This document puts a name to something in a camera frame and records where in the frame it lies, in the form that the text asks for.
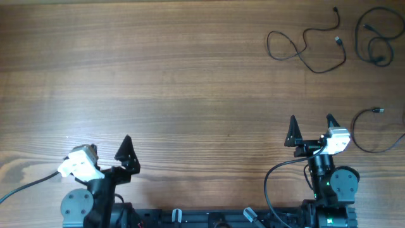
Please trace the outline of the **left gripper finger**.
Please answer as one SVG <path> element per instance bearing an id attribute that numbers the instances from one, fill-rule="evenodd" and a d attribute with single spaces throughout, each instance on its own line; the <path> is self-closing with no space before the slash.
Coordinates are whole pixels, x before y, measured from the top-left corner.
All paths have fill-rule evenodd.
<path id="1" fill-rule="evenodd" d="M 91 151 L 92 151 L 92 156 L 94 157 L 93 162 L 96 165 L 97 161 L 99 159 L 99 157 L 97 155 L 97 146 L 95 144 L 91 144 L 90 148 L 91 148 Z"/>
<path id="2" fill-rule="evenodd" d="M 134 151 L 132 138 L 129 135 L 126 135 L 122 141 L 120 148 L 115 155 L 115 160 L 121 162 L 121 165 L 129 174 L 140 173 L 140 163 Z"/>

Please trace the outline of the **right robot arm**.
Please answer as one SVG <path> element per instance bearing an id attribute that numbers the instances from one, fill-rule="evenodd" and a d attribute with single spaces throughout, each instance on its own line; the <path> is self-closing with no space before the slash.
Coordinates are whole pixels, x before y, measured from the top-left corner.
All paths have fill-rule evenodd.
<path id="1" fill-rule="evenodd" d="M 284 145 L 294 147 L 296 158 L 306 158 L 314 199 L 302 202 L 298 227 L 357 228 L 354 208 L 360 175 L 348 166 L 335 166 L 333 156 L 343 152 L 350 132 L 327 115 L 327 131 L 317 140 L 304 140 L 295 116 L 290 117 Z"/>

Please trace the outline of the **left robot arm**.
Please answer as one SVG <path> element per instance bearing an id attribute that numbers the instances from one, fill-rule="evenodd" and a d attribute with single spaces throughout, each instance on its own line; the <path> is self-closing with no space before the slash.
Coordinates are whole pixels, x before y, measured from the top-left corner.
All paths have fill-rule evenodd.
<path id="1" fill-rule="evenodd" d="M 116 152 L 118 167 L 101 170 L 97 165 L 97 146 L 83 144 L 73 148 L 58 167 L 62 177 L 74 176 L 85 188 L 70 191 L 61 202 L 63 227 L 144 227 L 131 203 L 117 203 L 117 185 L 127 184 L 140 173 L 140 163 L 130 136 L 125 136 Z"/>

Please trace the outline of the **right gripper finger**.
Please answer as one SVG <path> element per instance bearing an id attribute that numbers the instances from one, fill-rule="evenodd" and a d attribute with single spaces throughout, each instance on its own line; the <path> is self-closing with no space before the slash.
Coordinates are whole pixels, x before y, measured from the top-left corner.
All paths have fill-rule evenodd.
<path id="1" fill-rule="evenodd" d="M 284 146 L 296 147 L 303 144 L 303 139 L 296 117 L 292 115 L 290 117 L 290 124 L 287 136 L 285 138 Z"/>
<path id="2" fill-rule="evenodd" d="M 336 119 L 333 117 L 333 115 L 331 113 L 329 113 L 327 116 L 327 125 L 328 128 L 331 127 L 340 127 L 339 123 L 336 121 Z"/>

